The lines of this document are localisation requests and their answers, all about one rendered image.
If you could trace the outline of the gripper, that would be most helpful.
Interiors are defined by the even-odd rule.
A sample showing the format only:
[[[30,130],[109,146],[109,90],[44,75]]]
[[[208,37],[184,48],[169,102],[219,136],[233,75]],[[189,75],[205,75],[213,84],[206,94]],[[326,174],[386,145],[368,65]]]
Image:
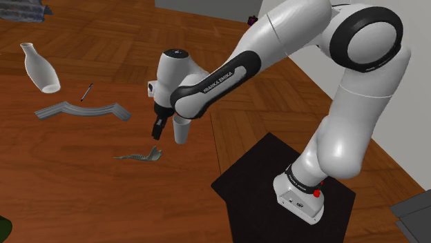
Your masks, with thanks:
[[[155,140],[159,140],[160,136],[162,134],[162,131],[164,130],[164,127],[166,125],[166,121],[169,117],[173,116],[174,109],[173,108],[167,108],[159,105],[158,103],[154,103],[154,112],[157,115],[157,118],[155,120],[155,123],[153,125],[152,130],[152,137]]]

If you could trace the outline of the white cup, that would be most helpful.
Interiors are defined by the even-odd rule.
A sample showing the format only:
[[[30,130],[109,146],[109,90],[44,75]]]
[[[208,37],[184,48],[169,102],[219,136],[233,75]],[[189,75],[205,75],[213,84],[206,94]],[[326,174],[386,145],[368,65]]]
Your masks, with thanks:
[[[188,138],[191,125],[190,119],[174,115],[173,116],[173,131],[174,139],[177,144],[185,144]]]

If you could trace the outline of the grey ornate utensil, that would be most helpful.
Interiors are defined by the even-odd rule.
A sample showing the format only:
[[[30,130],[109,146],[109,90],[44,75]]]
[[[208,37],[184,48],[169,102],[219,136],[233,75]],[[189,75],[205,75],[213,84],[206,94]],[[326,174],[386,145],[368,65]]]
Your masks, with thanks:
[[[157,161],[162,156],[162,150],[158,150],[157,146],[154,146],[151,149],[151,152],[149,155],[140,155],[140,154],[132,154],[132,155],[125,155],[121,157],[117,157],[118,159],[135,159],[138,161],[143,162],[154,162]]]

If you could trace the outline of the grey wavy strip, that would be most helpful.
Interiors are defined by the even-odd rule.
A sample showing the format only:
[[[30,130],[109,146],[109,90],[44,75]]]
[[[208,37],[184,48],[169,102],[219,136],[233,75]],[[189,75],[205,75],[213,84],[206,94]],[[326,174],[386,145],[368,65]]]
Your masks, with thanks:
[[[118,117],[124,122],[127,122],[131,118],[131,114],[117,103],[96,108],[84,108],[74,106],[72,104],[69,104],[67,101],[63,101],[53,106],[49,106],[47,108],[35,111],[36,116],[38,116],[40,120],[48,119],[60,113],[81,117],[98,117],[114,114],[116,117]]]

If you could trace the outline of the black pen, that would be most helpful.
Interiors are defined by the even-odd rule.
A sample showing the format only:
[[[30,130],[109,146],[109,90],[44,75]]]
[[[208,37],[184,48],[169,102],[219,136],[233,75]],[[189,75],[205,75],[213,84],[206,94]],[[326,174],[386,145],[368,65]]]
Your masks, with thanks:
[[[88,89],[86,90],[86,92],[83,94],[82,98],[80,99],[80,101],[85,100],[86,96],[88,95],[88,93],[90,92],[91,88],[93,87],[93,83],[90,84],[90,86],[88,87]]]

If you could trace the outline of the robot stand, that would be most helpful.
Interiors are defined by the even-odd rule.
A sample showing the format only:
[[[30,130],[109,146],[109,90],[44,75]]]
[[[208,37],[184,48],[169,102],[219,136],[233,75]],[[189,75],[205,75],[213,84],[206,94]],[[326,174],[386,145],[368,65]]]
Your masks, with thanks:
[[[356,194],[336,179],[323,182],[325,208],[315,225],[277,203],[274,177],[298,156],[267,133],[212,183],[227,204],[233,243],[343,243]]]

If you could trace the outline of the white vase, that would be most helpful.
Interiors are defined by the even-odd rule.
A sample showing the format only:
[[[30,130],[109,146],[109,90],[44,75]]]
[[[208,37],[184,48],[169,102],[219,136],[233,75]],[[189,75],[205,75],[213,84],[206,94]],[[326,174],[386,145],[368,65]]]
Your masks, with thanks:
[[[25,69],[34,85],[43,93],[55,93],[61,89],[59,78],[53,66],[43,58],[32,43],[20,44],[25,54]]]

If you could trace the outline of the grey crumpled cloth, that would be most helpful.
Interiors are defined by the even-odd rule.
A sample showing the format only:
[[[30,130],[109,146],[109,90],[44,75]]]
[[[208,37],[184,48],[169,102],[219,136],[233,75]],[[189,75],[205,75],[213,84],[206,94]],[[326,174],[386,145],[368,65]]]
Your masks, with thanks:
[[[46,15],[53,15],[53,12],[42,0],[0,0],[0,19],[41,23]]]

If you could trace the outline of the dark green object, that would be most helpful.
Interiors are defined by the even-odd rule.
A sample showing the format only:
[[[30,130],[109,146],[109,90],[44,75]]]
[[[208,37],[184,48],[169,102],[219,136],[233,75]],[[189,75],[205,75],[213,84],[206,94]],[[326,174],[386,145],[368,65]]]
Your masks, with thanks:
[[[0,216],[0,243],[3,243],[12,231],[12,222]]]

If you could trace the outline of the grey flat box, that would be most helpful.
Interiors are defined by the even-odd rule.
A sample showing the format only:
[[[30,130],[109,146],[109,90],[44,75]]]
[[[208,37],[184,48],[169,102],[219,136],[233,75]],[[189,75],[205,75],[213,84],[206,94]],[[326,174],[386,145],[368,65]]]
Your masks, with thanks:
[[[431,189],[390,207],[410,243],[431,243]]]

